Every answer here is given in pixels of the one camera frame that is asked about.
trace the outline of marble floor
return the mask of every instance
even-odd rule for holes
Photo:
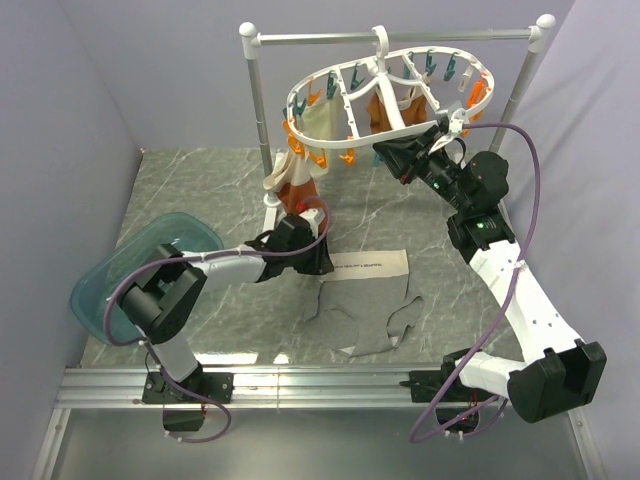
[[[332,252],[406,249],[411,275],[426,309],[396,350],[348,358],[305,336],[300,329],[309,279],[286,272],[261,284],[201,295],[185,331],[206,364],[327,364],[440,362],[470,347],[489,326],[498,305],[487,287],[451,246],[446,219],[452,209],[415,182],[400,185],[386,167],[372,166],[370,150],[356,165],[341,162],[318,182],[332,208]],[[264,208],[262,163],[257,149],[148,150],[120,233],[126,240],[159,215],[182,211],[209,225],[226,247],[253,239]],[[483,348],[521,359],[504,320]],[[84,366],[142,365],[139,347],[111,347],[90,338]]]

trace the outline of orange clothespin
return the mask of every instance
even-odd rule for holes
[[[352,140],[353,137],[352,136],[348,136],[347,137],[349,140]],[[353,148],[347,148],[347,154],[346,155],[340,155],[340,158],[342,159],[342,161],[349,167],[353,167],[353,164],[356,161],[356,155],[355,155],[355,151]]]
[[[484,99],[487,92],[489,92],[489,90],[490,89],[487,86],[487,82],[484,79],[484,75],[481,75],[481,77],[478,79],[478,81],[473,85],[473,88],[471,89],[471,93],[469,94],[469,98],[467,99],[467,108],[472,108],[473,106],[480,103]],[[480,120],[483,114],[484,114],[484,110],[476,113],[473,117],[469,119],[469,121],[473,123],[476,120]],[[460,136],[466,137],[468,134],[469,134],[469,130],[463,130]]]
[[[289,126],[289,122],[287,122],[286,120],[282,121],[282,128],[284,128],[284,133],[287,134],[287,137],[289,135],[293,135],[293,133],[291,132],[291,127]]]
[[[322,89],[318,90],[316,93],[311,93],[311,85],[313,85],[313,78],[309,80],[309,91],[307,92],[307,105],[309,106],[316,103],[322,94]]]
[[[293,150],[296,155],[304,157],[304,144],[302,142],[299,142],[298,139],[293,135],[291,127],[289,126],[289,122],[283,120],[282,128],[284,128],[284,133],[287,134],[287,143],[289,144],[289,147],[291,147],[291,150]]]
[[[320,168],[327,168],[327,155],[324,153],[324,148],[322,149],[322,155],[316,155],[311,150],[307,152],[309,154],[309,158],[318,165]]]
[[[296,137],[294,137],[293,135],[289,135],[289,138],[287,138],[287,143],[296,155],[304,157],[304,144],[302,142],[299,142]]]

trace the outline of metal frame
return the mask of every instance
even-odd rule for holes
[[[207,372],[232,372],[234,392],[230,409],[247,408],[413,408],[410,389],[400,386],[411,370],[440,370],[429,364],[338,364],[327,366],[210,366]],[[38,457],[34,480],[50,479],[71,412],[75,409],[161,409],[141,403],[147,371],[144,368],[68,368],[58,392],[49,428]],[[466,403],[441,403],[466,407]],[[185,404],[199,409],[200,404]],[[583,409],[569,412],[589,480],[605,479],[597,446]]]
[[[411,370],[439,371],[437,364],[304,366],[216,366],[205,372],[234,374],[229,408],[397,408],[411,403]],[[56,400],[65,409],[161,409],[141,403],[144,368],[68,369]],[[199,409],[186,404],[184,409]]]
[[[541,48],[532,48],[536,42],[544,40],[547,31],[540,36],[540,29],[549,30],[550,27],[542,27],[540,20],[545,17],[543,15],[538,19],[538,24],[523,29],[506,29],[506,30],[452,30],[446,32],[389,32],[390,41],[397,42],[431,42],[431,41],[471,41],[471,40],[529,40],[529,50],[524,58],[520,73],[513,86],[509,101],[502,113],[501,121],[509,122],[513,118],[522,94],[529,82],[533,72],[533,65],[542,50]],[[242,36],[244,54],[249,68],[249,81],[251,84],[251,94],[253,97],[253,106],[256,114],[256,125],[258,128],[258,141],[260,144],[260,153],[262,155],[262,165],[265,176],[273,171],[273,163],[271,159],[271,147],[269,143],[269,134],[267,132],[267,121],[264,110],[264,101],[262,94],[262,83],[260,81],[260,69],[258,66],[258,51],[260,47],[283,46],[283,45],[327,45],[327,44],[343,44],[343,43],[366,43],[373,42],[378,39],[373,32],[362,33],[323,33],[323,34],[292,34],[292,35],[264,35],[258,33],[255,25],[244,23],[240,27],[240,35]],[[490,150],[498,151],[502,145],[505,131],[500,129],[496,131],[491,142]]]

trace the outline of teal clothespin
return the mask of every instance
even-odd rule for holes
[[[455,52],[451,54],[451,58],[449,59],[449,63],[447,64],[447,70],[444,72],[444,81],[448,82],[453,78],[456,74],[456,61],[453,57],[455,57]]]
[[[411,60],[413,62],[413,52],[409,52],[409,60]],[[409,80],[410,76],[411,76],[411,70],[409,70],[409,67],[405,64],[404,71],[402,73],[402,77],[405,80]]]
[[[356,63],[353,66],[353,75],[351,75],[351,91],[353,92],[356,88],[360,86],[362,82],[364,82],[364,78],[362,80],[358,80],[358,64]]]
[[[291,113],[293,113],[294,117],[301,117],[304,109],[307,108],[307,99],[305,98],[300,105],[298,105],[298,94],[294,93],[293,102],[290,104]],[[284,115],[284,119],[287,120],[287,107],[282,109],[282,115]]]
[[[305,98],[300,105],[298,105],[298,94],[293,94],[293,116],[301,117],[304,109],[307,108],[307,99]]]
[[[336,88],[338,88],[338,86],[333,80],[333,72],[329,72],[329,75],[327,76],[327,98],[329,100],[331,100],[333,95],[336,93]]]
[[[437,64],[433,63],[433,57],[431,56],[431,50],[427,50],[427,64],[424,67],[425,72],[427,72],[427,77],[433,75],[433,72],[436,71]]]

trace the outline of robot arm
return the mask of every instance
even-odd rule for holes
[[[201,394],[202,366],[183,331],[200,293],[229,285],[263,282],[280,275],[287,267],[309,275],[333,271],[324,239],[304,253],[278,255],[313,243],[323,220],[324,212],[313,208],[300,215],[286,215],[272,232],[232,249],[230,255],[216,252],[219,256],[214,260],[205,258],[213,252],[194,254],[162,245],[149,262],[180,256],[200,256],[203,261],[163,265],[140,275],[117,300],[118,305],[148,339],[170,377],[185,389]]]
[[[498,209],[508,192],[506,160],[493,152],[480,152],[466,165],[458,165],[439,148],[450,140],[448,132],[445,120],[422,135],[373,148],[402,184],[420,178],[457,210],[447,221],[451,242],[500,304],[507,297],[514,268],[519,268],[505,316],[524,362],[478,351],[460,372],[461,385],[508,398],[531,423],[590,403],[606,355],[597,342],[585,345],[553,307],[526,263],[517,263],[520,247]],[[443,371],[451,369],[451,359],[459,365],[468,351],[446,356]]]

